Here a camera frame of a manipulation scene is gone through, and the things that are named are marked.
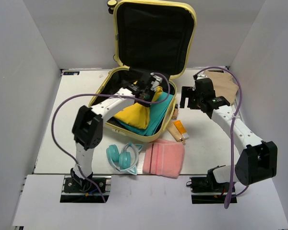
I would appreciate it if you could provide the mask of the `beige cloth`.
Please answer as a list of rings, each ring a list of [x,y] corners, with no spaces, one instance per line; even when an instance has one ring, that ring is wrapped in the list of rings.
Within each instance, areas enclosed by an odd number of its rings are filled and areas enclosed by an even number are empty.
[[[231,105],[234,104],[238,85],[233,82],[233,77],[229,73],[214,71],[204,71],[204,75],[212,80],[216,97],[223,96]]]

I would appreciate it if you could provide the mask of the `yellow cloth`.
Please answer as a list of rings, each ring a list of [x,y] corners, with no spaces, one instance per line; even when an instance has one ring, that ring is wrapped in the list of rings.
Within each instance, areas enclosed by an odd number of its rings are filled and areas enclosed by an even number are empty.
[[[145,107],[144,105],[135,103],[115,114],[114,118],[129,126],[146,129],[150,121],[150,109],[152,107]]]

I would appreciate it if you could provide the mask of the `teal cloth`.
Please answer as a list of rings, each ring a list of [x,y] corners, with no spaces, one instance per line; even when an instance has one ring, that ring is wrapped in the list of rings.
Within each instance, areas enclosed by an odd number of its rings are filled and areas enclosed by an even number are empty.
[[[164,92],[161,87],[157,89],[153,97],[153,101],[157,102],[157,104],[152,104],[153,107],[150,109],[150,121],[146,129],[138,129],[122,122],[118,122],[123,125],[125,129],[137,135],[152,136],[156,133],[157,128],[161,124],[172,99],[172,94]]]

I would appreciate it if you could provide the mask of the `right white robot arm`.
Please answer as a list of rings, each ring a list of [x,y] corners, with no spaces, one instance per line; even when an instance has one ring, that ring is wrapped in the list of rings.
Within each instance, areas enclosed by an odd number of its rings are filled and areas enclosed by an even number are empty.
[[[218,124],[240,155],[234,166],[217,166],[209,170],[211,176],[207,185],[211,190],[218,191],[225,183],[251,185],[276,176],[276,144],[265,142],[235,117],[229,101],[223,96],[216,96],[209,78],[196,80],[192,87],[182,87],[180,108],[184,107],[201,110]]]

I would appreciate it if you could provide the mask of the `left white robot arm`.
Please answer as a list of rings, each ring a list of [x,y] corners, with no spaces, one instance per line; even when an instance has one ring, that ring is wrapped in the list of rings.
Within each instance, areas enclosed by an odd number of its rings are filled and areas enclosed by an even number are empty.
[[[103,137],[105,123],[115,114],[138,103],[150,107],[155,104],[153,96],[157,88],[169,89],[167,78],[160,73],[150,73],[137,83],[129,83],[121,87],[116,93],[99,94],[106,100],[87,107],[79,108],[72,127],[76,144],[75,166],[71,169],[71,176],[75,185],[81,191],[87,191],[92,185],[92,160],[95,147],[99,145]]]

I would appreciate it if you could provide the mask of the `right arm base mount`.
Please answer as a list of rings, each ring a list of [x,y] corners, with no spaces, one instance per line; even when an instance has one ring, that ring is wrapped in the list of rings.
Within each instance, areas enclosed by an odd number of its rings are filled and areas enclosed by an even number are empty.
[[[192,204],[224,204],[229,183],[212,186],[206,177],[190,177],[186,187],[191,190]]]

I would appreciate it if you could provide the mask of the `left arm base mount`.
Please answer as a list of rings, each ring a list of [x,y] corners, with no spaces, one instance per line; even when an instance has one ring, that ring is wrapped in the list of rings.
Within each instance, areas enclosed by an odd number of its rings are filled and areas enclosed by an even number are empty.
[[[83,188],[70,176],[63,180],[60,202],[61,203],[104,203],[104,200],[99,193],[101,190],[105,201],[108,200],[111,189],[111,177],[93,177],[92,180],[97,184],[95,186],[88,182]]]

